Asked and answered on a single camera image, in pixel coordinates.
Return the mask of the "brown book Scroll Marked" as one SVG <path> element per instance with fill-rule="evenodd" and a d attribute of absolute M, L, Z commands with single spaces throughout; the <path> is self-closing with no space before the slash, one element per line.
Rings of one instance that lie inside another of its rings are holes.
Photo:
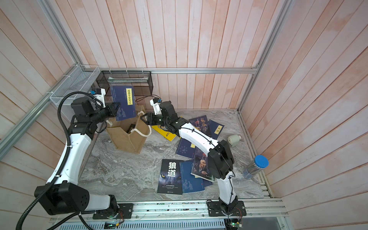
<path fill-rule="evenodd" d="M 133 132 L 133 129 L 135 128 L 135 126 L 136 126 L 136 124 L 135 123 L 133 123 L 133 124 L 130 124 L 130 126 L 128 127 L 128 130 L 126 131 L 126 133 L 131 133 L 131 132 Z"/>

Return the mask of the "purple book yellow label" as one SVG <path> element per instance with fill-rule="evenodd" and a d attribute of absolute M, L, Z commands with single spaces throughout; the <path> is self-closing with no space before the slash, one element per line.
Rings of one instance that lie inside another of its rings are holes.
<path fill-rule="evenodd" d="M 116 120 L 123 121 L 136 116 L 133 86 L 113 85 L 110 87 L 112 100 L 120 104 Z"/>

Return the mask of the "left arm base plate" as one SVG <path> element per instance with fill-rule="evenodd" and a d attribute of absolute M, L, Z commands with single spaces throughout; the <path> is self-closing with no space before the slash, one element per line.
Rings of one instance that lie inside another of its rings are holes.
<path fill-rule="evenodd" d="M 106 210 L 96 211 L 93 219 L 130 219 L 133 206 L 133 203 L 117 203 Z"/>

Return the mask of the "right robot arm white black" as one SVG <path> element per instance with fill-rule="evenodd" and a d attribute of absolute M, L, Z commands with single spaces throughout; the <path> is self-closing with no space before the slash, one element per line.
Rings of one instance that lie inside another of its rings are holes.
<path fill-rule="evenodd" d="M 238 204 L 238 197 L 232 179 L 234 158 L 226 140 L 217 141 L 195 128 L 189 121 L 179 117 L 170 101 L 154 97 L 150 100 L 154 112 L 144 114 L 144 122 L 149 126 L 163 126 L 165 131 L 187 140 L 198 147 L 209 160 L 209 171 L 217 180 L 219 187 L 218 208 L 230 213 Z"/>

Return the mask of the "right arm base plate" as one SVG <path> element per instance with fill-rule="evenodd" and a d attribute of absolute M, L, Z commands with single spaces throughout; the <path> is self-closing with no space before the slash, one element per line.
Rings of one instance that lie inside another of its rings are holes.
<path fill-rule="evenodd" d="M 208 213 L 210 217 L 244 217 L 247 215 L 245 205 L 243 201 L 234 200 L 229 205 L 225 204 L 221 200 L 219 201 L 206 201 L 208 207 Z"/>

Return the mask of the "brown canvas tote bag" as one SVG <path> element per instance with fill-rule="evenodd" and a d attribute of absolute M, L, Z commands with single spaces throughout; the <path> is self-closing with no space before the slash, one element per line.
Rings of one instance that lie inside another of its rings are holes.
<path fill-rule="evenodd" d="M 136 106 L 137 115 L 134 118 L 117 121 L 116 118 L 107 120 L 107 133 L 118 150 L 140 154 L 143 145 L 152 129 L 141 120 L 141 116 L 146 114 L 142 105 Z M 133 132 L 126 133 L 130 124 L 135 123 Z"/>

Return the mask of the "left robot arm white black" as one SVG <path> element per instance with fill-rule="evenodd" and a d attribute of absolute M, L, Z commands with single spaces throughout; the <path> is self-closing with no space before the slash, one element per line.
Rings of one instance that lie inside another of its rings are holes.
<path fill-rule="evenodd" d="M 105 216 L 116 216 L 119 210 L 114 195 L 94 195 L 78 185 L 81 164 L 99 123 L 117 115 L 118 106 L 105 103 L 103 94 L 83 93 L 71 107 L 74 115 L 67 126 L 66 146 L 53 174 L 44 186 L 34 192 L 36 202 L 51 216 L 97 211 Z"/>

